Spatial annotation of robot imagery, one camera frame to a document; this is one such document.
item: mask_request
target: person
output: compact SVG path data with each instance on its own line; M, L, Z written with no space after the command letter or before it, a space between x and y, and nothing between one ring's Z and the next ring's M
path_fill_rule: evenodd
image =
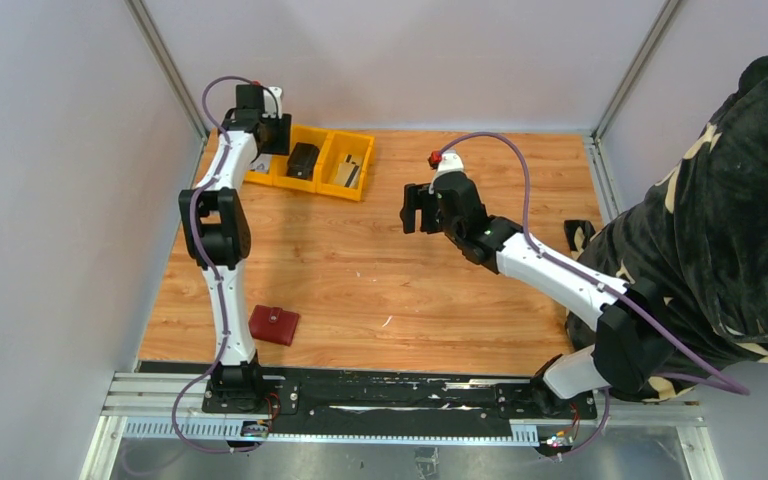
M658 320L708 363L768 363L768 56L744 70L737 91L640 204L598 233L589 222L564 227L580 263L658 284L667 307ZM576 349L594 341L575 315L566 329ZM658 372L708 376L678 352ZM656 373L639 392L612 394L662 401L694 385Z

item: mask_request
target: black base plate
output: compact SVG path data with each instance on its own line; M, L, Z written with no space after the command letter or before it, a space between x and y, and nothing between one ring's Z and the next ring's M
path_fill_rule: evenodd
M196 375L206 368L206 364L141 362L137 371ZM521 401L529 388L525 377L267 366L263 374L269 391L281 397L281 414L273 425L276 433L503 437L511 435L510 419L572 420L574 415L570 409L546 417ZM209 411L238 413L232 405L217 406L213 400L205 399ZM574 402L582 419L596 418L589 393Z

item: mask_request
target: red wallet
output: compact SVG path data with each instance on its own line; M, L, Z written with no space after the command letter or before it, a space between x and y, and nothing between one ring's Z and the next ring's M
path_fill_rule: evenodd
M292 345L298 324L298 313L265 305L255 305L249 317L252 337L278 345Z

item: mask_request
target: metal pole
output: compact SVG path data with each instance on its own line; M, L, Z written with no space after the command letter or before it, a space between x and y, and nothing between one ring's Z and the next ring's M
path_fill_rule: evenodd
M196 133L201 137L203 142L207 142L208 130L204 121L201 118L196 102L193 100L193 96L190 95L187 86L184 84L184 80L181 78L181 73L175 66L175 62L172 61L172 56L169 54L169 50L166 49L166 45L163 44L163 39L160 37L160 33L157 30L157 26L154 24L154 20L151 19L148 8L146 8L143 0L125 0L125 5L128 6L128 10L131 11L131 15L134 17L134 21L137 22L137 26L145 37L154 57L157 59L157 63L160 64L160 69L163 70L163 74L169 81L169 85L172 87L172 91L175 92L175 96L178 97L178 101L184 108L184 112L187 114L190 123Z
M608 127L616 118L617 112L622 106L625 99L628 97L631 88L637 81L649 58L652 56L655 47L658 42L664 36L670 22L675 17L679 7L684 3L684 0L666 0L661 7L661 11L658 12L658 17L655 19L655 23L652 24L652 28L649 29L649 33L646 34L645 40L637 50L637 54L634 56L631 65L625 72L619 87L617 87L614 96L611 98L611 102L608 104L608 108L602 114L602 118L599 119L599 123L593 130L593 140L598 145L599 141L605 135Z

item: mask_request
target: white panel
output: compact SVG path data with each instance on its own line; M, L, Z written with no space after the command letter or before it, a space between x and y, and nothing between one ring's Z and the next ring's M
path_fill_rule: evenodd
M768 478L768 365L747 362L729 368L728 373L752 395L742 397L708 387L699 391L723 477Z
M241 74L300 123L522 131L595 127L661 0L146 3L196 96Z
M124 2L0 2L0 478L77 478L197 150Z
M603 146L627 209L681 159L737 90L740 73L768 55L768 2L684 2Z

